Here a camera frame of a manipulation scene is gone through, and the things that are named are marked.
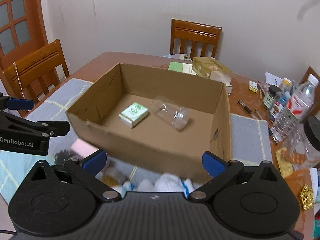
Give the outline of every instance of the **small bottle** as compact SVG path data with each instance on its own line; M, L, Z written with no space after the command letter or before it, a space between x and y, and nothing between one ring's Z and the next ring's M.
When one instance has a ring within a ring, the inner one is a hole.
M282 141L305 117L308 110L314 103L315 90L318 79L309 74L307 82L298 86L288 100L285 109L271 127L271 131L277 141Z
M291 81L287 78L284 78L281 82L281 84L279 85L279 88L283 91L283 92L286 92L288 91L288 88L290 87L291 85Z
M275 96L278 92L281 92L281 89L275 85L269 87L268 93L263 98L262 105L265 109L269 109L272 106Z
M267 114L271 122L278 118L290 98L290 93L287 91L272 105Z

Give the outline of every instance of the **tan box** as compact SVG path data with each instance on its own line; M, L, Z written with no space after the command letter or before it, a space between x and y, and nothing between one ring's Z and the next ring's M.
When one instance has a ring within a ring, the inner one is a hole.
M202 154L231 159L230 107L224 84L154 67L117 64L67 110L77 135L107 154L148 170L204 183ZM153 114L134 128L118 114L133 102L150 108L157 96L190 109L177 131Z
M214 72L231 73L231 70L213 57L194 57L192 69L200 77L214 79Z

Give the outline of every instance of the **pen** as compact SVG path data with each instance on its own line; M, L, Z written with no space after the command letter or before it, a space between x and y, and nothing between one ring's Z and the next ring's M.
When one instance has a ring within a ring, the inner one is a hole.
M253 114L253 112L249 109L249 107L247 107L240 99L238 99L238 103L244 108L244 110L246 110L254 119L258 118Z
M256 114L259 116L259 118L260 118L261 120L263 120L263 118L262 118L261 114L258 112L258 110L257 110L257 109L255 110L255 112L256 112Z
M255 110L255 112L256 112L256 114L259 116L259 118L260 118L261 120L264 120L264 119L262 118L261 114L258 112L257 109ZM276 140L276 138L274 137L274 135L273 135L273 133L272 133L272 131L271 131L271 129L270 129L270 125L269 125L269 124L268 124L268 133L269 133L269 135L270 135L273 143L274 143L275 145L277 145L277 144L278 144L278 143L277 143L277 140Z

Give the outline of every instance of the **wooden table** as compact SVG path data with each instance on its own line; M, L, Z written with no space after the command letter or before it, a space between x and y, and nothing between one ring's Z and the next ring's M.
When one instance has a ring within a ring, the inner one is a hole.
M171 61L176 62L184 62L182 60L164 58L164 57L156 57L150 55L142 55L142 54L132 54L132 53L124 53L124 52L105 52L100 56L96 57L82 68L77 70L75 73L70 75L64 82L62 82L59 86L54 88L46 97L44 97L37 105L44 102L46 98L48 98L53 92L55 92L60 86L62 86L65 82L67 82L71 78L79 78L86 81L95 82L100 76L102 76L105 72L107 72L111 67L113 67L117 63L129 63L135 65L144 65L144 66L155 66L160 68L168 68ZM250 117L250 115L244 111L244 109L238 104L237 100L240 99L243 101L253 112L257 109L262 117L265 120L267 119L266 110L262 106L262 100L260 100L260 96L258 93L254 93L249 90L249 78L233 74L231 84L233 86L233 90L231 95L229 96L230 102L230 110L233 114L244 115ZM275 162L275 150L276 146L270 142L271 150L272 150L272 158L273 163ZM302 170L293 175L286 178L286 182L293 191L293 193L297 196L303 185L306 183L311 187L311 178L308 170ZM303 211L300 213L299 220L296 224L295 229L304 234L304 239L312 239L313 236L313 209L309 209L307 211Z

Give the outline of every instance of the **gray placemat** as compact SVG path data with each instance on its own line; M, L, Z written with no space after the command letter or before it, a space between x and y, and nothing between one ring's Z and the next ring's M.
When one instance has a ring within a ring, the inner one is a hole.
M272 162L267 121L231 114L231 127L233 159L247 166Z
M65 111L90 86L92 82L72 78L55 91L44 103L35 109L28 120L66 121ZM262 160L270 160L271 149L268 139L268 124L239 115L231 115L233 158L245 165L259 165ZM54 155L62 149L69 149L77 135L71 127L66 136L50 139L48 156L35 156L1 151L0 153L0 193L9 202L17 187L38 160L53 164ZM155 182L160 174L111 158L111 165L121 171L138 186L142 179Z

